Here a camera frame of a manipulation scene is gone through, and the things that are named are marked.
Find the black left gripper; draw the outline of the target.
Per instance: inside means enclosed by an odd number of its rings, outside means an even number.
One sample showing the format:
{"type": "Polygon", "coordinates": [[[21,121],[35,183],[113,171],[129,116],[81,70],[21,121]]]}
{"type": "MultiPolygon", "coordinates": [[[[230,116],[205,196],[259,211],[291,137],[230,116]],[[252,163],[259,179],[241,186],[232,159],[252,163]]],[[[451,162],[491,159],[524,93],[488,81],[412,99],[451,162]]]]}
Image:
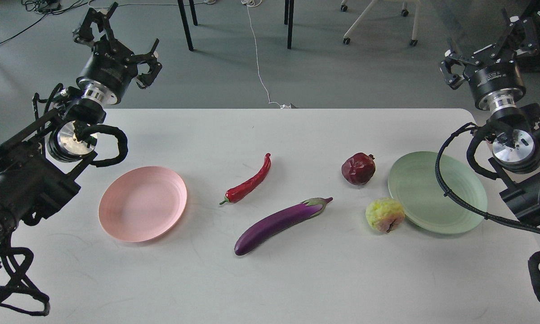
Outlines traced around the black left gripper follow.
{"type": "Polygon", "coordinates": [[[76,83],[83,90],[88,83],[105,86],[110,92],[106,104],[110,105],[120,104],[133,79],[141,90],[145,90],[162,69],[156,51],[159,39],[155,39],[148,53],[134,54],[114,37],[109,20],[117,8],[117,2],[106,9],[89,8],[82,23],[74,30],[74,42],[91,48],[91,56],[76,83]],[[99,41],[94,39],[92,25],[96,25],[101,34],[99,41]],[[138,73],[141,64],[148,67],[142,74],[138,73]]]}

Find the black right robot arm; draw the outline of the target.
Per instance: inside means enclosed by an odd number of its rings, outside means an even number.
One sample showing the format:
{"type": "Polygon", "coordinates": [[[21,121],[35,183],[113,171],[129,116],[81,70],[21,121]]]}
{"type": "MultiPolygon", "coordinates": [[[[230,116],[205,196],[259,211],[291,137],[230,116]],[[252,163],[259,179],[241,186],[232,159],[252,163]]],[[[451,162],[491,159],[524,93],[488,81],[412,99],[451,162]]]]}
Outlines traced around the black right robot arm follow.
{"type": "Polygon", "coordinates": [[[463,54],[448,39],[449,49],[440,62],[445,83],[456,90],[466,81],[475,107],[491,112],[491,117],[482,126],[467,123],[452,133],[437,153],[434,172],[444,196],[457,205],[486,220],[540,234],[540,106],[517,106],[526,88],[516,61],[537,55],[540,48],[530,17],[509,17],[505,9],[502,14],[504,32],[483,49],[463,54]],[[515,220],[479,210],[446,184],[441,157],[451,141],[467,131],[473,135],[466,151],[470,168],[485,178],[502,180],[506,189],[500,197],[515,220]]]}

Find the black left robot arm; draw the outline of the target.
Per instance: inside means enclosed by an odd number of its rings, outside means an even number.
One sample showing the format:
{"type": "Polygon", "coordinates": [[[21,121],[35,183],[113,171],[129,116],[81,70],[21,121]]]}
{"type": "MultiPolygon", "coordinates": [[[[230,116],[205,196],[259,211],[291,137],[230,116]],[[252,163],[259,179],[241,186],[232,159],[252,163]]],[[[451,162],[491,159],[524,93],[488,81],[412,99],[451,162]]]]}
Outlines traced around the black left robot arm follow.
{"type": "Polygon", "coordinates": [[[19,224],[35,226],[58,213],[80,191],[77,177],[89,166],[109,167],[128,153],[126,134],[104,124],[106,105],[122,100],[131,82],[148,88],[161,71],[155,40],[135,54],[110,26],[118,8],[89,8],[74,41],[91,49],[76,86],[57,84],[47,98],[32,98],[34,122],[0,144],[0,307],[47,316],[49,297],[27,275],[34,260],[13,247],[19,224]]]}

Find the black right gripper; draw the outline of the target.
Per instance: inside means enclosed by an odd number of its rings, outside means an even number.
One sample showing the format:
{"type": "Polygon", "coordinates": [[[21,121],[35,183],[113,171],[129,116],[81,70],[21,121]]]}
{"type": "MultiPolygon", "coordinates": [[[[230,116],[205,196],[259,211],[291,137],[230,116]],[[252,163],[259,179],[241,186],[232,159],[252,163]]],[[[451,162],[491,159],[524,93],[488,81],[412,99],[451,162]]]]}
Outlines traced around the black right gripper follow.
{"type": "Polygon", "coordinates": [[[482,60],[474,55],[465,55],[457,51],[453,39],[448,38],[448,48],[440,61],[440,72],[444,82],[452,90],[458,89],[469,81],[474,107],[483,111],[490,110],[488,97],[493,93],[506,92],[519,101],[526,94],[526,88],[516,59],[535,57],[540,53],[536,27],[531,17],[510,17],[506,8],[501,9],[506,24],[502,35],[492,45],[490,59],[499,61],[478,71],[482,60]]]}

